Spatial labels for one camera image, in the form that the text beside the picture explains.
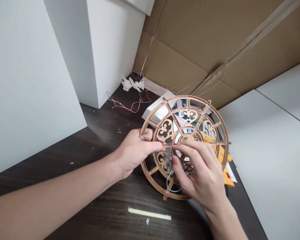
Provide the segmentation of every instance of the gold ornamental wheel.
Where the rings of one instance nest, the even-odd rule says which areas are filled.
[[[207,115],[209,109],[218,118],[216,123]],[[194,141],[209,142],[213,145],[216,156],[219,156],[220,147],[223,147],[224,155],[220,162],[222,163],[222,170],[224,170],[229,153],[228,135],[221,116],[211,105],[210,100],[207,102],[188,95],[175,96],[169,99],[163,97],[163,102],[156,106],[145,120],[140,135],[145,133],[149,124],[155,128],[152,141],[161,141],[166,152],[154,152],[155,164],[153,161],[147,162],[146,159],[141,163],[141,166],[151,185],[163,194],[163,200],[166,200],[167,197],[177,200],[190,199],[181,190],[178,179],[174,176],[171,163],[173,155],[180,158],[187,175],[195,174],[189,158],[172,149],[172,144],[180,143],[188,138]],[[221,127],[223,131],[219,132],[217,127]]]

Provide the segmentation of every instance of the outer rim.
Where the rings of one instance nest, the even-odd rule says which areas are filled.
[[[187,106],[186,107],[183,107],[183,108],[177,108],[176,110],[174,111],[169,111],[169,113],[163,117],[161,119],[161,121],[159,123],[155,123],[153,120],[151,120],[152,116],[154,115],[154,113],[156,113],[156,111],[161,108],[162,106],[164,105],[169,105],[168,103],[171,102],[171,101],[176,101],[178,99],[187,99]],[[158,106],[156,106],[151,112],[150,114],[148,115],[148,117],[146,118],[143,126],[142,126],[142,129],[140,131],[140,135],[143,135],[147,126],[149,125],[150,121],[152,124],[155,123],[156,125],[156,129],[155,129],[155,132],[153,134],[153,139],[152,141],[155,141],[156,137],[157,137],[157,131],[158,131],[158,126],[161,125],[161,123],[167,119],[169,116],[171,116],[172,114],[174,114],[175,112],[178,112],[182,109],[189,109],[191,111],[196,111],[200,114],[202,114],[202,112],[198,111],[196,108],[191,108],[190,106],[190,100],[195,100],[195,101],[198,101],[198,102],[201,102],[203,103],[206,107],[209,107],[212,112],[214,112],[216,114],[216,116],[218,117],[219,121],[220,121],[220,125],[222,126],[223,128],[223,132],[224,132],[224,141],[225,141],[225,147],[224,147],[224,156],[223,156],[223,161],[222,161],[222,171],[224,170],[225,166],[226,166],[226,163],[227,163],[227,158],[228,158],[228,154],[229,154],[229,141],[228,141],[228,133],[227,133],[227,130],[226,130],[226,127],[225,127],[225,124],[223,122],[223,119],[222,117],[219,115],[219,113],[217,112],[217,110],[210,104],[211,101],[207,102],[201,98],[198,98],[198,97],[193,97],[193,96],[189,96],[189,95],[180,95],[180,96],[175,96],[175,97],[172,97],[172,98],[169,98],[167,100],[164,99],[164,101],[162,103],[160,103]],[[209,116],[207,116],[206,114],[204,114],[204,117],[207,118],[209,121],[211,121],[211,123],[213,122]],[[219,136],[218,136],[218,130],[217,130],[217,127],[213,127],[213,129],[215,130],[215,133],[216,133],[216,142],[219,142]],[[219,145],[217,145],[217,156],[219,155],[219,150],[220,150],[220,147]],[[154,152],[153,153],[153,157],[154,157],[154,160],[156,161],[157,160],[157,156],[156,156],[156,153]],[[148,170],[146,164],[145,164],[145,161],[143,161],[141,163],[141,167],[142,167],[142,170],[145,174],[145,176],[147,177],[148,181],[151,183],[151,185],[158,191],[160,192],[161,194],[163,194],[163,199],[166,200],[167,197],[169,198],[173,198],[173,199],[177,199],[177,200],[187,200],[187,199],[190,199],[190,197],[187,195],[187,194],[175,194],[175,193],[172,193],[170,192],[168,189],[164,189],[162,188],[161,186],[159,186],[155,181],[154,179],[151,177],[151,174],[153,170],[157,171],[157,170],[160,170],[160,168],[158,167],[158,164],[156,162],[156,167],[152,170]]]

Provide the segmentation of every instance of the hand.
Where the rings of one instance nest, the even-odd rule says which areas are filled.
[[[190,197],[198,202],[205,211],[211,213],[228,202],[223,182],[222,165],[210,143],[189,139],[173,145],[173,148],[189,157],[195,170],[193,176],[187,176],[183,171],[180,159],[177,156],[172,157],[173,170],[180,186]]]
[[[153,131],[146,129],[140,136],[141,129],[131,130],[115,151],[122,170],[122,179],[127,178],[132,171],[151,153],[164,151],[161,142],[152,142]]]

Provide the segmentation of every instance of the circular frame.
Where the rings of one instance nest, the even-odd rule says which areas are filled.
[[[176,108],[176,109],[172,109],[172,107],[170,106],[171,102],[173,101],[177,101],[179,99],[186,99],[186,106],[185,107],[182,107],[182,108]],[[190,105],[190,100],[193,100],[193,101],[197,101],[197,102],[200,102],[204,105],[204,108],[203,111],[200,111],[199,109],[197,108],[194,108]],[[155,122],[154,120],[152,120],[151,118],[153,117],[153,115],[163,106],[166,106],[167,109],[168,109],[168,113],[161,119],[161,121],[159,123]],[[218,117],[219,121],[215,124],[212,125],[213,121],[211,120],[211,118],[206,114],[208,108],[211,109],[211,111],[213,113],[216,114],[216,116]],[[181,126],[179,121],[177,120],[176,118],[176,115],[175,113],[179,113],[179,115],[181,115],[182,117],[184,117],[184,113],[189,117],[188,119],[186,119],[186,121],[190,121],[190,123],[186,122],[185,120],[181,119],[182,121],[184,121],[186,123],[186,126]],[[190,119],[190,116],[192,115],[195,115],[198,119],[197,120],[197,123],[196,123],[196,126],[191,126],[190,124],[194,121],[191,121]],[[210,131],[214,131],[215,133],[215,141],[213,142],[210,142],[212,145],[216,145],[216,148],[215,148],[215,152],[216,152],[216,156],[219,156],[219,151],[220,151],[220,145],[223,145],[224,146],[224,155],[223,155],[223,161],[222,161],[222,170],[224,170],[225,166],[226,166],[226,163],[227,163],[227,158],[228,158],[228,153],[229,153],[229,141],[228,141],[228,134],[227,134],[227,130],[226,130],[226,127],[225,127],[225,124],[221,118],[221,116],[219,115],[219,113],[217,112],[217,110],[211,105],[211,101],[205,101],[201,98],[198,98],[198,97],[193,97],[193,96],[188,96],[188,95],[181,95],[181,96],[175,96],[175,97],[172,97],[172,98],[169,98],[169,99],[165,99],[165,97],[163,97],[163,102],[160,103],[158,106],[156,106],[152,111],[151,113],[148,115],[148,117],[146,118],[143,126],[142,126],[142,129],[141,129],[141,132],[140,132],[140,135],[143,135],[145,133],[145,130],[146,128],[148,127],[148,124],[153,124],[154,126],[156,126],[156,129],[154,131],[154,134],[153,134],[153,138],[152,138],[152,141],[162,141],[163,137],[158,135],[159,132],[161,131],[162,132],[168,132],[170,133],[171,132],[171,129],[173,130],[173,121],[171,121],[169,119],[169,117],[172,117],[174,123],[176,124],[176,126],[178,127],[178,129],[176,131],[174,131],[171,136],[169,135],[169,138],[171,138],[171,141],[172,143],[174,143],[174,140],[176,139],[176,136],[178,134],[181,134],[182,138],[184,138],[185,135],[189,135],[189,132],[185,133],[185,130],[187,129],[191,129],[192,132],[191,132],[191,135],[195,136],[197,139],[197,135],[199,135],[199,137],[201,138],[201,141],[205,141],[205,138],[206,137],[209,137],[210,136],[207,136],[207,134],[201,132],[199,130],[199,127],[200,125],[202,124],[203,125],[203,129],[205,129],[205,124],[207,124],[207,126],[209,127],[209,130],[208,132]],[[171,125],[170,127],[170,130],[168,131],[167,130],[167,124],[165,124],[165,122],[168,122],[168,123],[171,123],[171,124],[168,124],[169,126]],[[222,128],[223,128],[223,132],[224,132],[224,142],[221,142],[220,141],[220,138],[219,138],[219,132],[217,130],[217,126],[221,125]],[[165,148],[170,148],[171,147],[171,144],[169,143],[163,143],[163,147]],[[142,170],[145,174],[145,176],[147,177],[148,181],[151,183],[151,185],[157,190],[159,191],[161,194],[163,194],[163,200],[166,200],[167,197],[170,197],[170,198],[173,198],[173,199],[177,199],[177,200],[186,200],[186,199],[190,199],[190,197],[187,195],[187,194],[177,194],[177,193],[174,193],[174,192],[171,192],[170,189],[172,187],[173,184],[179,184],[177,179],[176,178],[173,178],[172,176],[169,177],[169,173],[170,172],[167,172],[165,171],[162,166],[161,166],[161,162],[159,162],[158,160],[158,155],[160,155],[161,152],[159,152],[158,154],[156,152],[153,153],[153,158],[154,158],[154,161],[155,161],[155,164],[156,166],[151,169],[151,170],[148,170],[147,166],[146,166],[146,163],[145,161],[143,161],[141,163],[141,167],[142,167]],[[181,162],[184,166],[186,166],[186,168],[188,168],[188,166],[191,166],[191,163],[190,162],[185,162],[184,161],[184,158],[181,158]],[[168,187],[166,189],[162,188],[161,186],[159,186],[156,181],[152,178],[152,174],[155,173],[157,170],[160,171],[160,173],[167,179],[169,178],[168,180],[170,181],[169,184],[168,184]]]

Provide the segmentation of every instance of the white cabinet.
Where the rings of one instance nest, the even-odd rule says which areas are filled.
[[[154,0],[44,0],[79,102],[101,108],[132,71]]]
[[[42,0],[0,0],[0,172],[86,127]]]

